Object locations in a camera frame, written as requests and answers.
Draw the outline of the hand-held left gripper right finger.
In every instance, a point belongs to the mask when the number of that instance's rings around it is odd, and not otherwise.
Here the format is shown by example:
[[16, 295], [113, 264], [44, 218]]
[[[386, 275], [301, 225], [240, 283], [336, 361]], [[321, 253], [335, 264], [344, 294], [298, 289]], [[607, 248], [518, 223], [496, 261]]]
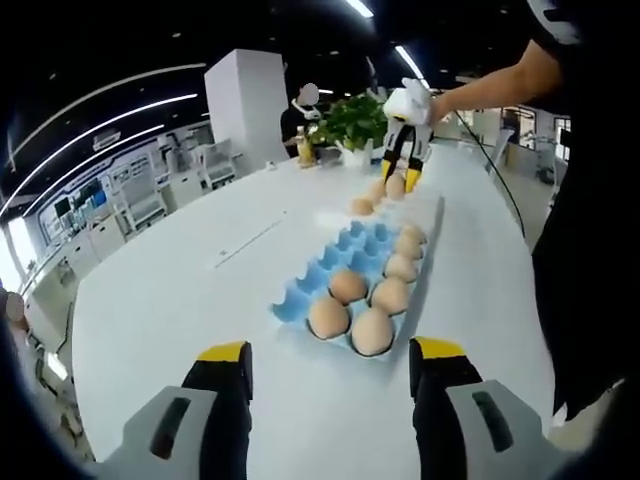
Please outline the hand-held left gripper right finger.
[[539, 415], [497, 380], [484, 380], [459, 345], [409, 342], [422, 479], [549, 479], [555, 448]]

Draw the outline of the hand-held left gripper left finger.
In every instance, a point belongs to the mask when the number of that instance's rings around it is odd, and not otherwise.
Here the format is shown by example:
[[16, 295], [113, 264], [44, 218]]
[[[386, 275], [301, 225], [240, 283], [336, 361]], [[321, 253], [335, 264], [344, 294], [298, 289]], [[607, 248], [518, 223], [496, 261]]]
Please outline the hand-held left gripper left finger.
[[161, 390], [125, 423], [102, 477], [245, 479], [252, 399], [251, 344], [209, 348], [181, 385]]

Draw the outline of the person's right hand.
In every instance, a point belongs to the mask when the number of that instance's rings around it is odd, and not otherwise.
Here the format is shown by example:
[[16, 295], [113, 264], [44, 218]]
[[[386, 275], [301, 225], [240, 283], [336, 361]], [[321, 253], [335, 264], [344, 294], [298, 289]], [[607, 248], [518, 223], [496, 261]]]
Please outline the person's right hand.
[[434, 128], [452, 111], [447, 94], [434, 96], [430, 99], [429, 125]]

